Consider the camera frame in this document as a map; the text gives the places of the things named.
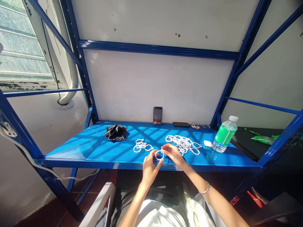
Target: blue metal shelf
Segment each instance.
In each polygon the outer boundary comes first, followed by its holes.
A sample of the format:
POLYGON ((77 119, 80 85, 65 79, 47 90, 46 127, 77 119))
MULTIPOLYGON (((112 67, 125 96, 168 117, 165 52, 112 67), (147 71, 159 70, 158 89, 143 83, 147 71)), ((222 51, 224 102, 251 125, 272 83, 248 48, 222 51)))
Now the blue metal shelf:
MULTIPOLYGON (((167 135, 180 135, 203 145, 200 155, 190 151, 184 155, 186 162, 197 171, 259 172, 261 166, 252 161, 231 143, 224 153, 218 153, 205 147, 204 140, 213 141, 216 131, 194 128, 174 127, 173 124, 153 125, 153 123, 105 121, 98 122, 85 129, 43 159, 37 160, 46 167, 77 167, 103 169, 142 169, 142 160, 149 153, 144 149, 140 153, 133 151, 137 139, 160 150, 166 144, 167 135), (111 142, 104 135, 106 127, 122 125, 127 127, 127 139, 111 142)), ((165 158, 161 170, 179 170, 169 158, 165 158)))
MULTIPOLYGON (((256 103, 236 98, 231 98, 231 92, 237 81, 238 76, 258 57, 269 45, 271 45, 300 15, 303 13, 303 4, 277 29, 277 31, 246 61, 249 50, 257 35, 262 20, 265 17, 271 0, 260 0, 249 25, 245 38, 239 52, 195 49, 185 47, 171 47, 147 44, 117 43, 105 41, 81 40, 77 28, 73 5, 71 0, 60 0, 67 24, 73 51, 58 32, 47 14, 41 8, 37 0, 29 0, 33 8, 40 15, 44 23, 50 28, 59 42, 66 49, 78 66, 79 75, 83 89, 64 89, 48 91, 30 91, 2 93, 0 90, 0 112, 1 116, 18 135, 16 141, 23 144, 29 151, 31 157, 40 165, 52 167, 72 167, 72 176, 76 176, 77 168, 111 168, 111 169, 142 169, 143 159, 147 152, 134 153, 133 147, 135 140, 144 138, 154 148, 160 149, 165 144, 166 135, 181 135, 191 138, 193 141, 203 144, 204 140, 213 141, 216 132, 210 130, 196 130, 193 128, 175 128, 172 124, 153 125, 152 123, 139 122, 98 122, 99 117, 92 93, 89 75, 85 63, 83 49, 98 49, 110 51, 127 51, 145 54, 176 55, 199 58, 213 58, 235 61, 230 76, 227 80, 223 94, 211 121, 211 127, 221 125, 221 115, 229 99, 244 102, 274 110, 296 114, 297 116, 287 126, 284 132, 273 143, 268 151, 256 163, 245 156, 240 150, 230 144, 224 153, 217 153, 211 148, 203 147, 200 149, 199 156, 193 155, 190 151, 185 154, 185 160, 197 171, 222 171, 222 172, 252 172, 254 175, 249 180, 244 181, 236 190, 236 193, 247 190, 252 184, 252 180, 264 171, 265 167, 271 165, 276 159, 286 152, 303 135, 303 110, 289 110, 286 108, 275 107, 267 104, 256 103), (50 94, 69 91, 84 91, 89 107, 84 130, 55 149, 49 154, 42 155, 38 146, 26 130, 16 112, 8 102, 8 97, 30 96, 38 94, 50 94), (103 136, 106 126, 122 124, 128 127, 127 139, 122 142, 113 143, 103 136)), ((69 212, 76 220, 81 220, 83 213, 74 202, 69 192, 74 181, 71 180, 68 190, 64 188, 60 180, 56 179, 51 173, 34 167, 49 188, 62 201, 69 212)), ((161 170, 180 170, 168 158, 161 170)))

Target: green bottle label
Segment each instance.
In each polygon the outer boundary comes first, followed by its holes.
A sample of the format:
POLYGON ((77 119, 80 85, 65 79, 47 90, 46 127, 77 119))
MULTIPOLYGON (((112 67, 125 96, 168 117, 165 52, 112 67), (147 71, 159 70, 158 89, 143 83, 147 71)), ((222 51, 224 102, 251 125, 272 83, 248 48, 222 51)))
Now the green bottle label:
POLYGON ((226 128, 224 128, 223 125, 221 125, 220 129, 215 137, 215 140, 218 143, 227 146, 229 144, 229 142, 231 141, 231 139, 233 138, 235 133, 236 133, 236 131, 227 130, 226 128))

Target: chair armrest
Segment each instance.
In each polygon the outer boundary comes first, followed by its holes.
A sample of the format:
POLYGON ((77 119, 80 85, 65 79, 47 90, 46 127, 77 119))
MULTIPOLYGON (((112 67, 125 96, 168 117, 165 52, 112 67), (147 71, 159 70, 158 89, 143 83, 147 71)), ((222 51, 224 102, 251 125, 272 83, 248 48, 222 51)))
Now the chair armrest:
POLYGON ((114 202, 115 191, 116 191, 116 187, 113 185, 113 183, 107 182, 102 188, 99 195, 97 196, 93 205, 85 215, 79 227, 95 227, 99 219, 103 218, 101 217, 101 212, 109 197, 109 206, 108 206, 107 217, 106 217, 106 222, 107 222, 107 219, 110 218, 109 212, 111 211, 111 207, 114 202))

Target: red object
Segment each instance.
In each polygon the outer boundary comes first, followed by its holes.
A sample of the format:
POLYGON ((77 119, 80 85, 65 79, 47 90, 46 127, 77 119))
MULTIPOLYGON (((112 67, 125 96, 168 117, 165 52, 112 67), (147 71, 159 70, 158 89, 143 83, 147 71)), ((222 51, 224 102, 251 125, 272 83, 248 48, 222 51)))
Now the red object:
POLYGON ((235 196, 229 203, 234 206, 239 202, 240 198, 238 196, 235 196))
POLYGON ((260 207, 263 208, 263 203, 257 199, 253 194, 251 194, 249 191, 247 191, 247 193, 250 195, 250 197, 252 197, 252 199, 255 201, 255 203, 260 207))

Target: blue shelf surface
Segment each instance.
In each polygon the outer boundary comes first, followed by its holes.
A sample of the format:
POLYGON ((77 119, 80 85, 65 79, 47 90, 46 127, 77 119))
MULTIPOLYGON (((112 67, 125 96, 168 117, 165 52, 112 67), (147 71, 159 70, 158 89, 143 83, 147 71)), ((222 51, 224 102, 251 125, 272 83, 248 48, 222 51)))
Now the blue shelf surface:
MULTIPOLYGON (((143 149, 140 153, 135 153, 135 141, 144 139, 147 144, 160 150, 167 143, 167 135, 188 137, 203 145, 199 149, 200 155, 194 155, 190 151, 184 155, 186 162, 196 171, 259 172, 262 169, 232 144, 229 144, 224 153, 205 147, 204 140, 214 140, 216 132, 213 129, 198 130, 174 127, 172 124, 125 121, 97 122, 37 161, 47 167, 142 169, 143 160, 149 152, 143 149), (103 136, 106 127, 115 124, 127 127, 126 140, 111 142, 103 136)), ((165 156, 161 170, 181 169, 165 156)))

